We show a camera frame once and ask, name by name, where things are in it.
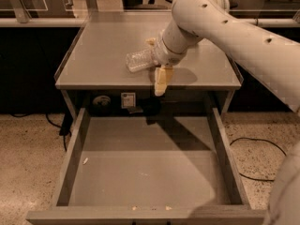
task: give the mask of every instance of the black wall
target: black wall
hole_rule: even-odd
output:
[[[300,42],[300,28],[270,28],[267,29],[285,38]],[[288,112],[290,109],[275,97],[268,89],[262,86],[249,73],[239,67],[244,83],[242,88],[235,92],[232,99],[230,112]]]
[[[60,113],[53,75],[79,28],[0,29],[0,113]]]

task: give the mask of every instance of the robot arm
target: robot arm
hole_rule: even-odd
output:
[[[228,10],[228,0],[173,0],[172,21],[158,35],[147,66],[176,65],[190,45],[207,38],[300,113],[300,45],[241,22]]]
[[[300,114],[300,44],[240,22],[227,13],[228,0],[173,0],[172,21],[148,52],[127,55],[131,71],[156,70],[156,95],[162,95],[172,68],[190,45],[214,42],[275,96]],[[263,225],[300,224],[300,143],[286,157],[270,196]]]

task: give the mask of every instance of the speckled floor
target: speckled floor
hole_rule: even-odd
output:
[[[63,115],[51,114],[60,124]],[[231,112],[223,124],[230,141],[239,137],[271,140],[288,151],[300,140],[300,118],[289,112]],[[44,114],[24,118],[0,115],[0,224],[26,224],[29,210],[47,210],[65,154],[59,129]],[[284,155],[267,142],[238,141],[232,152],[240,173],[272,179]],[[272,182],[242,178],[250,205],[265,209]]]

